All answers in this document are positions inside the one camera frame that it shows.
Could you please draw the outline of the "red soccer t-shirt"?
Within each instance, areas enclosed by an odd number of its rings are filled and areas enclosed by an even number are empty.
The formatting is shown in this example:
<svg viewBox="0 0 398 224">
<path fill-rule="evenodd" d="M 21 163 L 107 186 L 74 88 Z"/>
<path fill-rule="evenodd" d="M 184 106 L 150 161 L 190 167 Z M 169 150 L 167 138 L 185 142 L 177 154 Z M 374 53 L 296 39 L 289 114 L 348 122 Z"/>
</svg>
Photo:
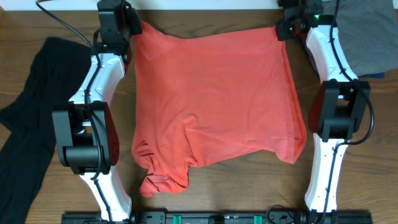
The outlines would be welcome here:
<svg viewBox="0 0 398 224">
<path fill-rule="evenodd" d="M 181 39 L 143 22 L 135 44 L 142 196 L 183 192 L 189 168 L 260 150 L 296 162 L 307 132 L 273 27 Z"/>
</svg>

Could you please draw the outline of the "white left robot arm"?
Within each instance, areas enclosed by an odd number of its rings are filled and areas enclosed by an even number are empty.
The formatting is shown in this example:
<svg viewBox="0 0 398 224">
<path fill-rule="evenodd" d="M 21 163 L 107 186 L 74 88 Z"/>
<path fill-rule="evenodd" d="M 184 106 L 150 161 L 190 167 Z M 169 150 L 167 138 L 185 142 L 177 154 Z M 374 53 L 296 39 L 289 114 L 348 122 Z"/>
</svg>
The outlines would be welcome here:
<svg viewBox="0 0 398 224">
<path fill-rule="evenodd" d="M 64 213 L 62 223 L 134 223 L 132 200 L 116 164 L 119 138 L 109 105 L 131 62 L 130 40 L 141 34 L 136 10 L 123 0 L 97 3 L 90 69 L 68 102 L 52 111 L 58 157 L 91 189 L 97 213 Z"/>
</svg>

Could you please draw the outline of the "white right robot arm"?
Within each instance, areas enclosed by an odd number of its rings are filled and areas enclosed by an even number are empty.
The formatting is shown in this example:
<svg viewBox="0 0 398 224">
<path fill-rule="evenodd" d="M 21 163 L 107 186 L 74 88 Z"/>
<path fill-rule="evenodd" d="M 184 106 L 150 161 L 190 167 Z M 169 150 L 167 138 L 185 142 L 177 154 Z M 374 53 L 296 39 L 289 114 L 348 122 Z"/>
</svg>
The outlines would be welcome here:
<svg viewBox="0 0 398 224">
<path fill-rule="evenodd" d="M 364 112 L 368 110 L 374 116 L 370 86 L 358 79 L 346 60 L 336 13 L 325 14 L 322 1 L 278 0 L 277 3 L 284 10 L 284 16 L 276 22 L 277 38 L 301 40 L 315 62 L 320 79 L 307 118 L 315 152 L 305 204 L 311 214 L 323 221 L 337 213 L 336 192 L 347 148 L 362 144 L 373 131 L 371 120 L 365 136 L 352 140 Z"/>
</svg>

